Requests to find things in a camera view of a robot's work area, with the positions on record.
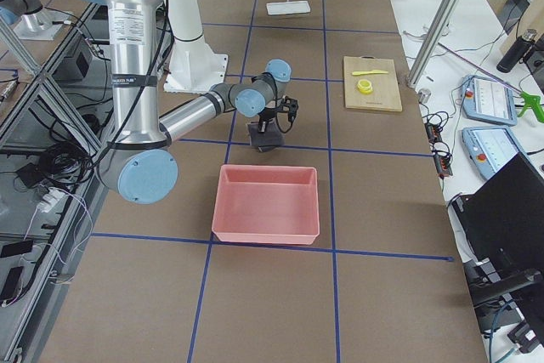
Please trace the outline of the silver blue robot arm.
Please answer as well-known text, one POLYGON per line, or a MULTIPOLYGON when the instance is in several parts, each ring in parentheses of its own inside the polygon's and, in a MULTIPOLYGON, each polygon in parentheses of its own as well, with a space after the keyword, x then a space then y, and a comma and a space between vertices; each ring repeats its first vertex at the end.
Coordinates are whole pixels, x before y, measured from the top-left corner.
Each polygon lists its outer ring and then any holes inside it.
POLYGON ((114 102, 96 171, 127 201, 151 204, 173 189, 175 139, 226 111, 260 114, 290 81, 291 67, 275 59, 248 85, 223 82, 227 58, 208 46, 197 0, 86 1, 108 9, 114 102))

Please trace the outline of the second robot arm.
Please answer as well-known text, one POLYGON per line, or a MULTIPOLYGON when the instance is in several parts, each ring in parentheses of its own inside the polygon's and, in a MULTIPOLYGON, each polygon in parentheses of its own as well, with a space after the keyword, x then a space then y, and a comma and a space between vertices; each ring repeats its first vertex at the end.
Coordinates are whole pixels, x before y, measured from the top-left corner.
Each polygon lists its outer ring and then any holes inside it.
POLYGON ((14 26, 19 39, 32 41, 53 41, 63 25, 54 23, 41 0, 1 0, 1 19, 14 26))

